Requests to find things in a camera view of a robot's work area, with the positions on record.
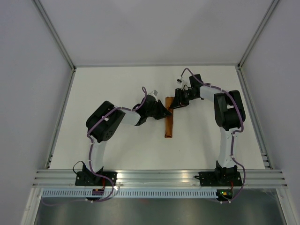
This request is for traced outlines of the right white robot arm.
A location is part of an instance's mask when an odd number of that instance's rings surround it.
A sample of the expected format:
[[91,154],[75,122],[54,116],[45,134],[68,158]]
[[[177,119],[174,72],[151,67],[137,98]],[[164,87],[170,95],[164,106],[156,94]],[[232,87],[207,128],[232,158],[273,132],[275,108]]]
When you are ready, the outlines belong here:
[[237,181],[241,185],[240,173],[235,160],[235,140],[243,132],[246,114],[238,90],[226,91],[217,86],[203,83],[199,74],[189,77],[190,86],[182,77],[177,79],[179,88],[175,89],[172,109],[189,105],[194,99],[209,100],[214,105],[214,117],[220,128],[220,152],[214,172],[205,175],[219,185]]

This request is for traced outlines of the orange cloth napkin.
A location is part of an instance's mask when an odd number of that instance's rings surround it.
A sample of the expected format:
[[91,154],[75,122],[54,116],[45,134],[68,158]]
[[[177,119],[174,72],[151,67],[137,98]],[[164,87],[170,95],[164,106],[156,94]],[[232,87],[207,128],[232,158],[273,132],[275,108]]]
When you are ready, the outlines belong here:
[[166,97],[165,98],[165,107],[171,115],[165,118],[165,138],[173,137],[173,109],[170,108],[173,103],[174,97]]

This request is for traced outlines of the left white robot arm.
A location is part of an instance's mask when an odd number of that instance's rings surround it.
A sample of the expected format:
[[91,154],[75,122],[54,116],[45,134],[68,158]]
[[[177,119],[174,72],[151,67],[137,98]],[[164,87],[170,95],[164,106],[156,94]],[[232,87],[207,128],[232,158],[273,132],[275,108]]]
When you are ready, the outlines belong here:
[[88,165],[82,164],[82,170],[76,174],[76,182],[81,180],[87,186],[112,185],[113,177],[103,172],[103,157],[107,141],[115,134],[119,125],[140,126],[148,118],[165,119],[172,113],[154,94],[145,94],[141,102],[133,108],[115,106],[104,101],[86,120],[87,137],[90,139]]

